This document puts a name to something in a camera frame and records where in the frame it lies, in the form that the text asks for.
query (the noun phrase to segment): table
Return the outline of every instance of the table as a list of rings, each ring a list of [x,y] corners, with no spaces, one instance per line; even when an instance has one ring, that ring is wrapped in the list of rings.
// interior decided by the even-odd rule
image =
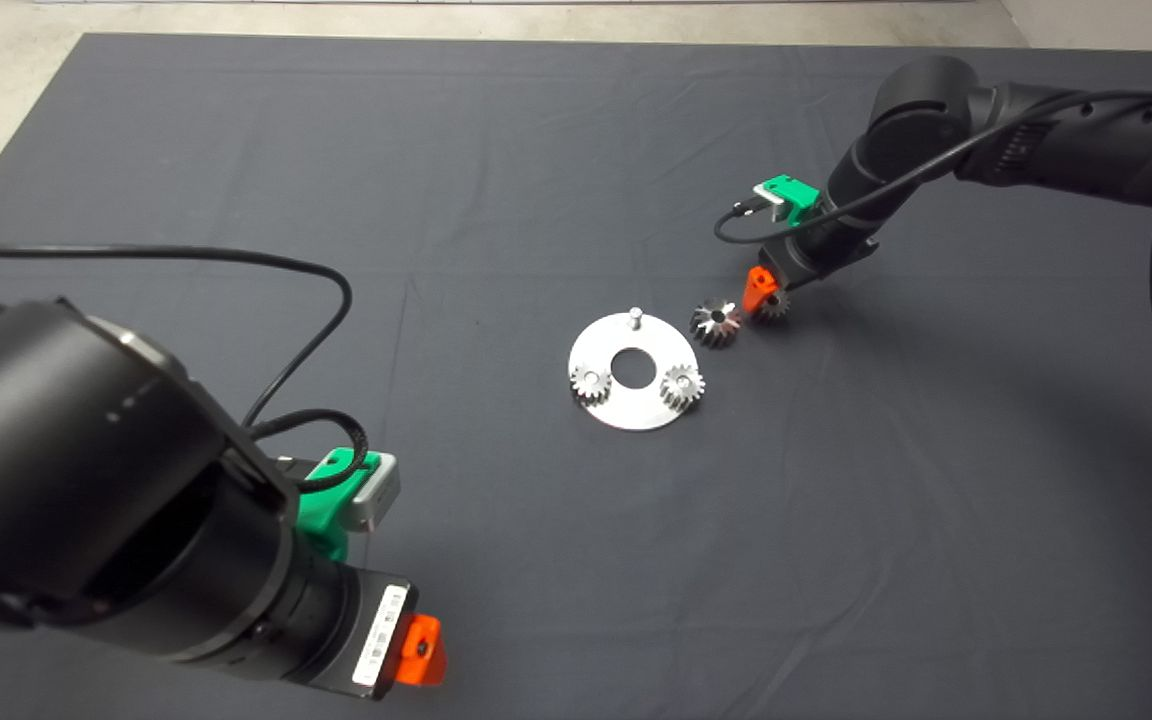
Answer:
[[[571,341],[740,293],[708,234],[823,181],[924,50],[88,36],[0,158],[0,241],[326,262],[357,311],[271,412],[403,464],[370,566],[447,628],[380,706],[60,632],[0,635],[0,717],[1152,717],[1146,210],[942,181],[781,331],[702,351],[659,432],[573,406]],[[986,82],[1152,88],[1152,54],[955,51]],[[3,263],[174,348],[235,414],[314,279]],[[314,455],[326,430],[279,450]]]

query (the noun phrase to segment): circular metal plate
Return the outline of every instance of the circular metal plate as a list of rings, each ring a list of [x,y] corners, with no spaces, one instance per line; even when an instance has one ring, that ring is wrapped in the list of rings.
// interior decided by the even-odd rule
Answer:
[[[567,372],[576,365],[612,369],[612,359],[622,350],[642,350],[652,357],[655,377],[644,387],[626,387],[612,376],[607,400],[585,406],[590,415],[614,429],[651,430],[675,420],[680,411],[660,400],[660,379],[669,367],[696,363],[696,354],[684,334],[662,319],[644,314],[636,308],[630,313],[608,314],[590,323],[573,343]]]

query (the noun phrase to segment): metal gear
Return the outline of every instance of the metal gear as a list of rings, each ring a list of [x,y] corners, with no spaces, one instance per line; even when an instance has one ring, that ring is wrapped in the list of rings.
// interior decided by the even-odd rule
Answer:
[[[576,365],[570,378],[573,395],[584,406],[599,404],[612,392],[612,372],[594,370],[589,365]]]
[[[767,296],[767,300],[755,311],[755,319],[758,323],[775,323],[785,318],[790,311],[790,293],[778,290]]]
[[[722,347],[740,331],[740,310],[728,300],[705,300],[691,312],[691,336],[708,347]]]
[[[700,395],[705,395],[705,378],[700,376],[700,370],[691,365],[669,367],[660,379],[660,400],[679,414],[700,400]]]

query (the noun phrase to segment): white label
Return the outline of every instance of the white label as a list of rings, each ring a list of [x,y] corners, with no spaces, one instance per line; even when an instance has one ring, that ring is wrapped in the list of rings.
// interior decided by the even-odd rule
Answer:
[[[380,609],[371,621],[367,642],[362,646],[358,664],[353,667],[353,682],[367,685],[376,684],[380,676],[380,666],[385,662],[385,653],[389,652],[389,642],[394,639],[394,628],[397,628],[397,616],[402,615],[403,602],[407,602],[407,588],[389,585],[380,597]]]

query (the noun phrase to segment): small gear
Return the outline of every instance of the small gear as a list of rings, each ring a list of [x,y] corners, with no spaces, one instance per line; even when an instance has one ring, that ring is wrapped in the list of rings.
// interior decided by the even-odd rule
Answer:
[[[740,310],[735,302],[727,300],[705,300],[691,312],[692,338],[700,344],[722,347],[736,338],[740,329]]]
[[[790,293],[778,290],[767,296],[767,300],[758,306],[755,319],[759,323],[776,323],[785,318],[790,311]]]
[[[607,400],[612,392],[612,372],[594,370],[586,365],[576,365],[571,372],[571,387],[576,400],[582,404],[593,406]]]
[[[660,400],[677,410],[689,409],[691,403],[705,395],[705,378],[691,365],[675,365],[666,370],[660,381]]]

